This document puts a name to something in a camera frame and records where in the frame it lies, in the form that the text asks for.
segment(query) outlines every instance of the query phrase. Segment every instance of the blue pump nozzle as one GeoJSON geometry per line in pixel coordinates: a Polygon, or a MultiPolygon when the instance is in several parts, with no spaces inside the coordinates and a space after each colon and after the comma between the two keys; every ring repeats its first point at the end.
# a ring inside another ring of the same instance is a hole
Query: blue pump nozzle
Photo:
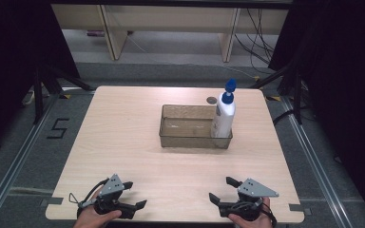
{"type": "Polygon", "coordinates": [[[221,96],[221,101],[225,104],[232,104],[234,101],[233,92],[236,90],[236,80],[230,79],[225,86],[226,91],[221,96]]]}

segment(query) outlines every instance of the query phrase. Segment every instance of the translucent brown container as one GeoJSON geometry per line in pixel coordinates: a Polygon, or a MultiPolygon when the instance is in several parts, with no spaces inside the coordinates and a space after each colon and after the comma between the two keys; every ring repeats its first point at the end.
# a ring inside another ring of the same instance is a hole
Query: translucent brown container
{"type": "Polygon", "coordinates": [[[172,105],[162,108],[160,139],[162,147],[227,149],[233,138],[211,138],[210,128],[216,107],[211,105],[172,105]]]}

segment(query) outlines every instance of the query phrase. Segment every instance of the wooden table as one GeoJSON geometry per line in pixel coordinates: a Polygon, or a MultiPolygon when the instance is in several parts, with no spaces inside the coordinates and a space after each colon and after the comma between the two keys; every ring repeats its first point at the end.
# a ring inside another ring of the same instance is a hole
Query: wooden table
{"type": "Polygon", "coordinates": [[[117,173],[133,181],[120,201],[147,200],[134,221],[230,222],[221,218],[209,192],[221,201],[236,201],[237,189],[227,185],[252,178],[279,192],[271,208],[280,223],[299,223],[302,212],[290,211],[298,195],[284,159],[262,93],[237,89],[237,113],[228,149],[162,148],[159,137],[163,105],[210,105],[220,88],[101,86],[96,90],[66,166],[53,193],[64,198],[49,205],[49,219],[76,219],[77,205],[99,181],[117,173]]]}

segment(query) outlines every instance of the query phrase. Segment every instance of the hand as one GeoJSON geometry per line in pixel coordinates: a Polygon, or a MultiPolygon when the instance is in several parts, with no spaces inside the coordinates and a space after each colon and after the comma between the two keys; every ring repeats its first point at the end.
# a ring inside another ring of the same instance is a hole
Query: hand
{"type": "MultiPolygon", "coordinates": [[[[91,198],[97,198],[100,191],[101,188],[98,189],[91,198]]],[[[73,228],[102,228],[105,227],[106,224],[111,220],[119,218],[121,214],[122,212],[120,210],[117,210],[108,212],[104,215],[99,215],[94,210],[94,206],[90,205],[82,211],[82,213],[76,220],[76,223],[73,225],[73,228]]]]}
{"type": "MultiPolygon", "coordinates": [[[[262,200],[263,203],[265,203],[265,205],[269,207],[270,204],[269,198],[262,198],[262,200]]],[[[269,208],[265,205],[262,205],[263,210],[269,212],[269,208]]],[[[240,228],[272,228],[271,220],[267,215],[263,213],[259,213],[259,217],[254,221],[244,220],[242,217],[234,214],[230,214],[228,217],[240,228]]]]}

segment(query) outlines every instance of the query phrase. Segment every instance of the bottle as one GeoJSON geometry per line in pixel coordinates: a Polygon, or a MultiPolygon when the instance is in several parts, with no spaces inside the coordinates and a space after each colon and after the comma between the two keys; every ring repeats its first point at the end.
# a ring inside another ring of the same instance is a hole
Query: bottle
{"type": "Polygon", "coordinates": [[[219,95],[215,117],[211,126],[212,138],[228,138],[232,129],[233,118],[236,112],[233,92],[236,90],[236,80],[230,79],[225,86],[225,92],[219,95]]]}

